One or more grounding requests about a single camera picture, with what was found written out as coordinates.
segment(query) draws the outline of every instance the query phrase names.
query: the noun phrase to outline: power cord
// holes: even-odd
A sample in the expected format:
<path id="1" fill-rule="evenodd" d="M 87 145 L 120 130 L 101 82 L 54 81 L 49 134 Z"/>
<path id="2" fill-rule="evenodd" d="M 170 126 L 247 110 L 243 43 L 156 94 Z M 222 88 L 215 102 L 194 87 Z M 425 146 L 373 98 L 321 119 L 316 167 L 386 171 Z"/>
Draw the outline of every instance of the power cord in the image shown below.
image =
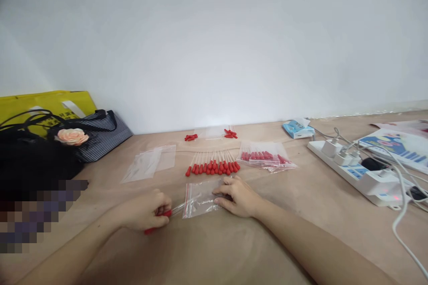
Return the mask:
<path id="1" fill-rule="evenodd" d="M 336 127 L 334 128 L 334 131 L 337 133 L 336 137 L 325 135 L 324 133 L 320 132 L 316 128 L 314 128 L 314 130 L 317 133 L 319 133 L 320 135 L 322 135 L 322 136 L 324 136 L 326 138 L 338 138 L 338 139 L 341 139 L 341 140 L 347 142 L 349 144 L 349 146 L 347 147 L 346 150 L 350 149 L 356 143 L 356 141 L 351 143 L 349 140 L 347 140 L 346 138 L 344 138 L 340 134 L 339 129 L 336 128 Z M 425 191 L 423 191 L 423 189 L 419 186 L 419 184 L 417 183 L 417 180 L 415 180 L 414 178 L 418 178 L 418 179 L 423 180 L 425 182 L 427 182 L 427 181 L 424 180 L 421 177 L 418 177 L 416 175 L 410 174 L 408 172 L 408 170 L 402 165 L 402 163 L 389 150 L 387 150 L 386 148 L 384 148 L 382 146 L 369 146 L 369 147 L 364 147 L 364 148 L 361 148 L 361 149 L 358 147 L 357 150 L 360 150 L 362 153 L 364 153 L 367 156 L 371 157 L 371 155 L 368 154 L 368 153 L 366 153 L 363 149 L 370 149 L 370 148 L 375 148 L 375 147 L 380 147 L 380 148 L 384 149 L 392 157 L 392 159 L 404 170 L 404 172 L 410 177 L 410 179 L 414 182 L 414 184 L 424 193 L 424 195 L 428 196 L 425 193 Z M 391 166 L 387 162 L 380 161 L 380 163 L 384 163 L 387 166 Z M 407 251 L 407 253 L 410 255 L 410 257 L 414 260 L 414 262 L 416 263 L 416 265 L 418 265 L 418 267 L 420 268 L 420 270 L 423 273 L 423 275 L 425 276 L 425 278 L 428 280 L 428 272 L 427 272 L 427 270 L 422 265 L 422 263 L 418 260 L 418 258 L 415 256 L 415 254 L 413 254 L 413 252 L 411 251 L 411 249 L 403 242 L 403 240 L 400 238 L 400 236 L 397 233 L 397 226 L 401 222 L 401 220 L 403 219 L 403 217 L 404 217 L 404 215 L 406 214 L 406 211 L 407 211 L 407 201 L 406 201 L 406 190 L 404 188 L 404 178 L 403 178 L 403 175 L 402 175 L 401 171 L 395 165 L 392 165 L 392 167 L 393 167 L 393 169 L 398 174 L 398 178 L 399 178 L 399 181 L 400 181 L 401 197 L 402 197 L 402 200 L 403 200 L 401 212 L 397 216 L 397 218 L 394 220 L 394 223 L 392 224 L 392 232 L 394 233 L 394 236 L 397 238 L 398 242 L 404 247 L 404 249 Z M 410 193 L 410 197 L 413 199 L 413 201 L 415 201 L 415 199 L 413 198 L 412 193 Z M 423 208 L 422 206 L 419 205 L 419 201 L 415 201 L 415 204 L 418 205 L 424 211 L 428 212 L 427 209 L 425 209 L 425 208 Z"/>
<path id="2" fill-rule="evenodd" d="M 401 164 L 401 162 L 388 149 L 386 149 L 384 147 L 380 147 L 380 148 L 384 149 L 400 165 L 400 167 L 406 173 L 408 173 L 407 169 L 404 168 L 404 166 Z M 396 166 L 392 165 L 392 167 L 394 168 L 394 170 L 398 174 L 398 179 L 400 181 L 400 187 L 401 187 L 400 188 L 401 189 L 401 197 L 403 199 L 401 212 L 397 216 L 397 218 L 394 220 L 394 223 L 392 224 L 392 231 L 394 233 L 394 236 L 398 240 L 398 242 L 400 242 L 400 244 L 404 247 L 404 249 L 407 251 L 407 253 L 410 255 L 410 257 L 415 261 L 416 265 L 418 265 L 418 267 L 420 268 L 420 270 L 423 273 L 423 275 L 425 276 L 425 278 L 428 280 L 428 272 L 427 272 L 427 270 L 422 265 L 422 263 L 418 260 L 418 258 L 416 257 L 416 255 L 413 254 L 413 252 L 411 251 L 411 249 L 403 242 L 403 240 L 400 238 L 400 236 L 397 233 L 397 226 L 400 223 L 400 221 L 403 219 L 403 217 L 404 217 L 404 215 L 406 214 L 406 211 L 407 211 L 407 201 L 406 201 L 406 190 L 404 189 L 403 175 L 401 174 L 401 171 Z"/>

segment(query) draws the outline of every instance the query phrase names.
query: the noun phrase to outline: black and white striped bag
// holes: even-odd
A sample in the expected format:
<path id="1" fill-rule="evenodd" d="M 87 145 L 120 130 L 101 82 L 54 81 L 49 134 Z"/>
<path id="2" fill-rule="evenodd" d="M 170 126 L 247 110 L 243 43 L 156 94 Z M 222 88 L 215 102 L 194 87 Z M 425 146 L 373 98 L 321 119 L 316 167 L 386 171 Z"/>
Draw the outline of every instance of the black and white striped bag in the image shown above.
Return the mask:
<path id="1" fill-rule="evenodd" d="M 101 159 L 132 136 L 128 126 L 112 110 L 107 112 L 96 110 L 94 114 L 85 118 L 61 122 L 59 129 L 80 128 L 89 136 L 81 146 L 73 147 L 74 154 L 83 163 L 92 163 Z"/>

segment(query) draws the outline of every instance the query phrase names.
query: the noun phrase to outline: plastic bag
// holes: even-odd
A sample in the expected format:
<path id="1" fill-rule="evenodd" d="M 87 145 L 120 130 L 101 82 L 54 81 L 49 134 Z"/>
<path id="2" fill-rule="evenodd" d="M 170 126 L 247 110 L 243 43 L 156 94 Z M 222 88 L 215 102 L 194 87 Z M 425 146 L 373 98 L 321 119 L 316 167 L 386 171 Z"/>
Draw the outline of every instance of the plastic bag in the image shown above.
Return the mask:
<path id="1" fill-rule="evenodd" d="M 225 129 L 235 131 L 233 125 L 219 125 L 204 128 L 196 128 L 193 134 L 197 134 L 198 138 L 205 140 L 223 139 L 226 135 Z"/>
<path id="2" fill-rule="evenodd" d="M 251 167 L 267 169 L 272 174 L 297 167 L 289 160 L 280 142 L 242 142 L 236 160 Z"/>
<path id="3" fill-rule="evenodd" d="M 214 204 L 214 199 L 219 196 L 213 195 L 213 190 L 222 184 L 222 178 L 186 184 L 183 219 L 218 210 L 220 206 Z"/>
<path id="4" fill-rule="evenodd" d="M 176 145 L 165 145 L 135 156 L 121 183 L 153 178 L 156 171 L 175 166 Z"/>

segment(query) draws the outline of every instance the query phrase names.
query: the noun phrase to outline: beige floor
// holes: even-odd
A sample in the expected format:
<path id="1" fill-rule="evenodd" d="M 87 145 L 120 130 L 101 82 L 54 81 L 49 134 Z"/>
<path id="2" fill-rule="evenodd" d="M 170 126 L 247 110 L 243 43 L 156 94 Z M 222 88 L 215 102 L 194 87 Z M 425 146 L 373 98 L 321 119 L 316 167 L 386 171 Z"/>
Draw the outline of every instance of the beige floor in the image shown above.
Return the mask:
<path id="1" fill-rule="evenodd" d="M 337 126 L 348 139 L 375 131 L 373 122 L 428 119 L 427 111 L 314 120 L 327 134 Z M 308 138 L 293 140 L 281 122 L 237 126 L 239 139 L 185 142 L 192 131 L 139 135 L 90 164 L 77 177 L 90 181 L 72 208 L 45 233 L 29 254 L 0 257 L 3 278 L 15 282 L 111 206 L 141 192 L 160 188 L 173 205 L 183 202 L 184 173 L 195 151 L 232 149 L 241 139 L 283 142 L 299 168 L 271 175 L 242 166 L 239 175 L 262 196 L 332 233 L 401 284 L 426 284 L 421 272 L 391 231 L 397 212 L 379 208 L 311 153 Z M 176 166 L 153 179 L 120 185 L 135 154 L 163 144 L 177 144 Z M 428 267 L 428 214 L 410 206 L 398 228 L 403 240 Z M 121 230 L 104 246 L 83 276 L 84 284 L 310 284 L 304 271 L 277 240 L 252 219 L 224 210 L 192 219 L 176 216 L 151 236 Z"/>

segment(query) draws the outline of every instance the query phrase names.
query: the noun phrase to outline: pink flower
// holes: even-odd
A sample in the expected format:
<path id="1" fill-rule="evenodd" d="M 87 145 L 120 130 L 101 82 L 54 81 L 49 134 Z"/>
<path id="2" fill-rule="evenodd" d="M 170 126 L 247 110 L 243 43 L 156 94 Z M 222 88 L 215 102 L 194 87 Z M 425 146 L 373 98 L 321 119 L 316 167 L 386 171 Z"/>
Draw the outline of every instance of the pink flower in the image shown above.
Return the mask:
<path id="1" fill-rule="evenodd" d="M 55 140 L 68 146 L 80 146 L 89 138 L 82 129 L 61 129 L 55 136 Z"/>

